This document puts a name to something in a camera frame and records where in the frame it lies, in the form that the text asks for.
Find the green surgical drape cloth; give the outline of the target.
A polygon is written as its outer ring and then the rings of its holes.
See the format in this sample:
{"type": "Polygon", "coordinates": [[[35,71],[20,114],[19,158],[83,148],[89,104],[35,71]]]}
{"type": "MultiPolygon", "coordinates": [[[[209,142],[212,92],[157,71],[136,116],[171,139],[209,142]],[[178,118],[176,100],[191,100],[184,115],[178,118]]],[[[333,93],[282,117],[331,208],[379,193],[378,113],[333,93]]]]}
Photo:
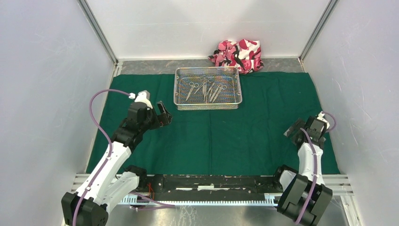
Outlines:
{"type": "Polygon", "coordinates": [[[272,175],[277,167],[299,167],[297,148],[284,132],[321,106],[308,73],[260,72],[240,77],[243,100],[234,110],[179,111],[173,101],[172,74],[123,74],[113,79],[100,125],[114,133],[127,116],[125,92],[150,92],[173,119],[149,130],[123,164],[148,174],[272,175]]]}

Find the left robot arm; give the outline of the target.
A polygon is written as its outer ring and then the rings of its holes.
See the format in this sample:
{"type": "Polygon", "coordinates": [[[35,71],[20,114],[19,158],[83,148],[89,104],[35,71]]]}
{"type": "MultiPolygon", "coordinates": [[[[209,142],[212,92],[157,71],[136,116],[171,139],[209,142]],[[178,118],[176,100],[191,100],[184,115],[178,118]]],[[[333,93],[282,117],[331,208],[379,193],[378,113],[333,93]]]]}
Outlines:
{"type": "Polygon", "coordinates": [[[148,179],[142,168],[133,167],[116,182],[112,180],[142,141],[145,132],[167,126],[172,121],[172,115],[163,102],[157,103],[159,114],[149,104],[146,100],[134,101],[130,105],[127,117],[115,130],[95,169],[74,193],[66,192],[62,197],[66,225],[104,226],[109,214],[129,192],[142,192],[147,188],[148,179]]]}

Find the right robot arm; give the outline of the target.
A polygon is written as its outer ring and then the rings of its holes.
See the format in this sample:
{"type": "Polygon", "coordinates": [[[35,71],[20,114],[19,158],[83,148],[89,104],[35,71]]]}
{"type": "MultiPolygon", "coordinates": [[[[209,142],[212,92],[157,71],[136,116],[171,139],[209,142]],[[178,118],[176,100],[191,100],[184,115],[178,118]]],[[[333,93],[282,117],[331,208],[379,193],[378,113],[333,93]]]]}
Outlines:
{"type": "Polygon", "coordinates": [[[278,167],[271,184],[275,191],[282,192],[277,211],[297,225],[316,226],[332,199],[333,191],[322,177],[321,159],[324,135],[333,128],[325,113],[320,112],[306,121],[299,118],[284,132],[297,148],[299,168],[278,167]]]}

